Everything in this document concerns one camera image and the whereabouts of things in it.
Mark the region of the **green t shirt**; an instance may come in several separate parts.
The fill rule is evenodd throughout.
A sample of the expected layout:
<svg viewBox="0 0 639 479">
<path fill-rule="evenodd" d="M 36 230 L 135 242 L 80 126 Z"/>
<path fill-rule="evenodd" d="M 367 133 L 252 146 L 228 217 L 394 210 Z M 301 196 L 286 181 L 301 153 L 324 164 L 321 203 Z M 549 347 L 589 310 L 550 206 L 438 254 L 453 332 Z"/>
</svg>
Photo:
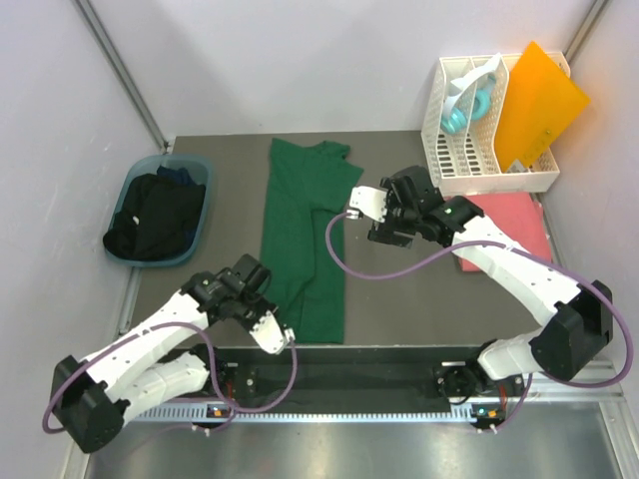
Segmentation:
<svg viewBox="0 0 639 479">
<path fill-rule="evenodd" d="M 344 341 L 345 273 L 324 234 L 363 174 L 349 153 L 350 146 L 331 141 L 271 143 L 260 259 L 273 275 L 267 298 L 299 343 Z"/>
</svg>

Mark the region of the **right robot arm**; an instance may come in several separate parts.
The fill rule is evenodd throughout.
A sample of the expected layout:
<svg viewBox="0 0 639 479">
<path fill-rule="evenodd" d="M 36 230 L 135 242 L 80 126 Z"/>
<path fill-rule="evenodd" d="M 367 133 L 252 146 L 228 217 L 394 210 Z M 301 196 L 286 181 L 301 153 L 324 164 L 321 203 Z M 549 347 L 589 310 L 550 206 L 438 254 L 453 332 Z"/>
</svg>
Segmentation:
<svg viewBox="0 0 639 479">
<path fill-rule="evenodd" d="M 408 167 L 376 188 L 356 187 L 349 206 L 373 221 L 372 241 L 408 247 L 415 236 L 450 248 L 508 291 L 533 316 L 535 331 L 484 345 L 465 379 L 486 395 L 502 379 L 543 372 L 572 380 L 613 337 L 612 294 L 602 282 L 574 279 L 536 259 L 480 206 L 444 197 L 425 167 Z"/>
</svg>

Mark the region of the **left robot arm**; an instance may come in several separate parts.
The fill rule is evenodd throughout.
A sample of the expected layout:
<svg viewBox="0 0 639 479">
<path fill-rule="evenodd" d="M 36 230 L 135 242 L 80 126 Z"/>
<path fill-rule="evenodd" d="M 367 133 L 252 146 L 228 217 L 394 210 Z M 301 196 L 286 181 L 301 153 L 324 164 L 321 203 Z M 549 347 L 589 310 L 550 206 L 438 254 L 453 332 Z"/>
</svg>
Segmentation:
<svg viewBox="0 0 639 479">
<path fill-rule="evenodd" d="M 183 341 L 226 319 L 235 320 L 268 354 L 289 343 L 278 308 L 262 291 L 271 272 L 249 254 L 218 272 L 191 276 L 147 319 L 109 346 L 54 368 L 46 416 L 55 417 L 84 453 L 109 444 L 143 412 L 182 394 L 216 395 L 227 373 L 206 350 L 173 360 Z"/>
</svg>

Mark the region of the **white perforated file organizer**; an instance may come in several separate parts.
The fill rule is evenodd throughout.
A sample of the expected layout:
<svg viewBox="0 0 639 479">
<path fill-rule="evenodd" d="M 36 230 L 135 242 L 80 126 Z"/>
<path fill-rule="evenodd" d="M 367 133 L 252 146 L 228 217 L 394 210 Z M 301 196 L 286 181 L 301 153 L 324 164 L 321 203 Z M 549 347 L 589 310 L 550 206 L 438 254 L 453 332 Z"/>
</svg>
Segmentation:
<svg viewBox="0 0 639 479">
<path fill-rule="evenodd" d="M 441 57 L 435 63 L 421 139 L 432 183 L 446 196 L 494 193 L 545 193 L 560 174 L 552 152 L 547 149 L 527 169 L 503 173 L 494 152 L 509 74 L 521 55 L 505 54 L 493 77 L 490 109 L 480 120 L 450 135 L 440 128 L 442 108 L 450 83 L 489 61 L 488 55 Z"/>
</svg>

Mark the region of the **pink folded t shirt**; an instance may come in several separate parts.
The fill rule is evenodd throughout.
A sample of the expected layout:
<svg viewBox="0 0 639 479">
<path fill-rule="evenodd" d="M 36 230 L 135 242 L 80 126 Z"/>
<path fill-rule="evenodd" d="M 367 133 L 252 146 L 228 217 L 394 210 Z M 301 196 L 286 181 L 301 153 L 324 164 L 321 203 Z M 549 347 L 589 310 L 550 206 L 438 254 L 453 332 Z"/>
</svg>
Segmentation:
<svg viewBox="0 0 639 479">
<path fill-rule="evenodd" d="M 528 193 L 499 193 L 466 196 L 518 248 L 552 260 L 549 239 L 543 223 L 543 207 Z"/>
</svg>

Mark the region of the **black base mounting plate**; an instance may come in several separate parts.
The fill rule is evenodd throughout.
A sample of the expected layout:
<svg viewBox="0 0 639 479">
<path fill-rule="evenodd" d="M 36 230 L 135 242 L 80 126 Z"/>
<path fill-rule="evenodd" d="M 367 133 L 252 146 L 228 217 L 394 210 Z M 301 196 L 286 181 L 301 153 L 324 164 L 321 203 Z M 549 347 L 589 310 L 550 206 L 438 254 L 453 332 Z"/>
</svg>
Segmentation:
<svg viewBox="0 0 639 479">
<path fill-rule="evenodd" d="M 226 397 L 249 409 L 296 413 L 444 412 L 486 398 L 502 411 L 524 389 L 520 375 L 493 381 L 473 346 L 297 346 L 215 351 Z"/>
</svg>

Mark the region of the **black t shirt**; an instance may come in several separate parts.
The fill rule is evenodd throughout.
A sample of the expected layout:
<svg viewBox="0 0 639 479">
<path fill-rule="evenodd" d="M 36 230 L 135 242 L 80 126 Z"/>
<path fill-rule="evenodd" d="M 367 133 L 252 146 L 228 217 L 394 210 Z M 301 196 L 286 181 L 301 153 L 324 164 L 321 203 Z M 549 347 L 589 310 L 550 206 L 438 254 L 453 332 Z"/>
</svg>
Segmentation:
<svg viewBox="0 0 639 479">
<path fill-rule="evenodd" d="M 153 174 L 133 178 L 113 224 L 103 235 L 110 254 L 158 261 L 186 252 L 194 242 L 206 187 L 179 186 Z"/>
</svg>

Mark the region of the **blue plastic basket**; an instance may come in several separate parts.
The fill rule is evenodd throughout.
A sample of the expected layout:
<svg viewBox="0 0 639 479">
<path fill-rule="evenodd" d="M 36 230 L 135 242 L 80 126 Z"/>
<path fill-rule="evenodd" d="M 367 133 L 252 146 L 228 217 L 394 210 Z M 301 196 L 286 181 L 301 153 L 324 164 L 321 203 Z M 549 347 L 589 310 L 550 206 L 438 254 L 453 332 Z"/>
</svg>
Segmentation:
<svg viewBox="0 0 639 479">
<path fill-rule="evenodd" d="M 135 261 L 120 259 L 105 250 L 107 257 L 116 263 L 138 268 L 173 267 L 188 262 L 197 249 L 200 237 L 204 231 L 204 226 L 207 222 L 209 210 L 213 206 L 217 195 L 217 178 L 211 161 L 194 154 L 156 155 L 144 158 L 135 163 L 125 177 L 124 183 L 116 201 L 116 205 L 114 207 L 114 212 L 109 222 L 108 229 L 113 224 L 115 214 L 119 211 L 123 203 L 126 190 L 133 178 L 143 174 L 153 174 L 157 171 L 157 168 L 159 166 L 164 166 L 171 169 L 186 168 L 192 176 L 194 182 L 199 185 L 204 185 L 207 189 L 194 242 L 186 252 L 170 259 L 158 261 Z"/>
</svg>

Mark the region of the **navy blue garment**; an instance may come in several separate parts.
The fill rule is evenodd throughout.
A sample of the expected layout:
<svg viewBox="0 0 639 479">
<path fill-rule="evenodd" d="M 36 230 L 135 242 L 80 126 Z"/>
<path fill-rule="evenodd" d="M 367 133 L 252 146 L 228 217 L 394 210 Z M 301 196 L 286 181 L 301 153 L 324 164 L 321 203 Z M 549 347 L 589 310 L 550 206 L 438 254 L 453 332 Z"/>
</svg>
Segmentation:
<svg viewBox="0 0 639 479">
<path fill-rule="evenodd" d="M 160 178 L 169 180 L 179 186 L 195 186 L 192 176 L 186 168 L 171 169 L 159 166 L 156 175 Z"/>
</svg>

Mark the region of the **orange plastic folder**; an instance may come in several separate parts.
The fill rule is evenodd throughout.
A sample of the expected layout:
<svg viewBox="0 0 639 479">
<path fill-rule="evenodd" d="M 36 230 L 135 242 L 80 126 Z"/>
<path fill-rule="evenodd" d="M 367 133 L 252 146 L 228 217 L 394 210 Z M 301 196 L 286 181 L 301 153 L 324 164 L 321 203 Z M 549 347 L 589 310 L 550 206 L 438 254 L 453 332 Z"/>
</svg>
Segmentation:
<svg viewBox="0 0 639 479">
<path fill-rule="evenodd" d="M 530 42 L 509 73 L 494 138 L 500 170 L 529 168 L 589 104 L 570 76 Z"/>
</svg>

